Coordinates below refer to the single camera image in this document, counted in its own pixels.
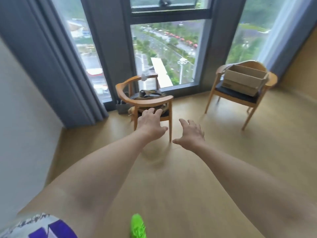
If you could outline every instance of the curtain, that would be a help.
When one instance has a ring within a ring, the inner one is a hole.
[[[258,60],[279,79],[317,22],[317,0],[286,0]]]
[[[66,128],[108,116],[51,0],[0,0],[0,35]]]

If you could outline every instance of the baseboard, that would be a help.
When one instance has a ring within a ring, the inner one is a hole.
[[[308,96],[306,94],[303,94],[301,91],[298,91],[298,90],[296,90],[294,88],[290,88],[290,87],[287,87],[287,86],[284,86],[284,85],[281,85],[281,88],[283,88],[283,89],[289,91],[290,93],[292,93],[294,95],[297,95],[297,96],[299,96],[299,97],[301,97],[301,98],[303,98],[303,99],[305,99],[305,100],[307,100],[309,102],[317,104],[317,99],[314,99],[314,98],[312,98],[312,97],[310,97],[310,96]]]
[[[57,160],[58,160],[59,152],[60,152],[60,149],[61,149],[61,140],[62,140],[62,137],[63,137],[63,134],[64,134],[65,130],[66,130],[65,128],[61,129],[61,133],[60,133],[60,136],[59,136],[59,139],[58,139],[58,142],[57,142],[57,145],[56,145],[56,149],[55,149],[55,152],[54,152],[53,160],[51,162],[49,171],[48,171],[47,176],[46,176],[44,187],[48,186],[54,179],[54,175],[55,175],[54,171],[55,171],[55,168],[56,168],[56,165],[57,165]]]

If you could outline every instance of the cardboard box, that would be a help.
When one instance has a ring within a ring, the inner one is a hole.
[[[224,72],[222,86],[249,96],[255,96],[267,81],[268,72],[232,65]]]

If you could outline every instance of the shoelace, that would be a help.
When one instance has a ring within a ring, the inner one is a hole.
[[[133,230],[133,235],[135,235],[136,237],[142,237],[145,231],[145,225],[142,224],[141,227],[136,227]]]

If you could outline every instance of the wooden chair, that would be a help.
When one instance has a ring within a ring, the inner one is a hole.
[[[158,82],[158,75],[157,74],[147,76],[147,78],[155,78],[156,88],[159,89],[159,82]],[[134,113],[131,116],[131,119],[134,121],[134,130],[136,130],[137,125],[138,125],[138,117],[141,116],[141,114],[138,112],[139,107],[151,108],[151,107],[156,107],[156,106],[167,103],[168,110],[165,111],[165,113],[161,115],[160,121],[168,120],[169,130],[170,130],[170,142],[171,142],[172,141],[172,101],[173,101],[174,97],[173,96],[166,96],[166,97],[161,97],[158,99],[151,99],[151,100],[134,100],[134,99],[128,98],[125,95],[123,89],[127,85],[129,85],[129,97],[131,97],[133,95],[132,82],[139,81],[139,80],[141,80],[140,76],[134,76],[134,77],[128,79],[127,81],[125,81],[123,83],[119,83],[116,85],[116,90],[117,90],[119,98],[121,98],[121,100],[123,100],[126,103],[129,103],[135,107]]]
[[[241,63],[236,63],[237,65],[241,65],[244,67],[248,67],[248,68],[254,68],[257,70],[261,70],[261,71],[266,71],[267,69],[266,67],[257,61],[245,61],[245,62],[241,62]],[[263,96],[265,95],[266,91],[268,91],[271,87],[273,87],[276,83],[277,83],[277,76],[274,73],[269,72],[269,80],[268,82],[262,87],[262,89],[258,92],[258,94],[256,94],[254,97],[233,91],[231,89],[222,87],[221,84],[222,82],[220,81],[221,76],[223,75],[224,71],[229,68],[231,65],[233,64],[227,64],[227,65],[223,65],[220,68],[217,69],[216,71],[216,79],[215,82],[212,86],[210,95],[209,95],[209,99],[208,99],[208,103],[206,106],[206,110],[205,113],[207,113],[210,101],[212,99],[213,95],[217,95],[219,96],[218,101],[220,100],[220,98],[225,98],[228,99],[230,101],[248,106],[248,110],[247,113],[248,118],[245,121],[242,130],[245,129],[245,127],[247,126],[247,124],[249,123],[252,115],[254,114],[254,112],[256,111],[257,107],[259,106],[261,100],[263,99]]]

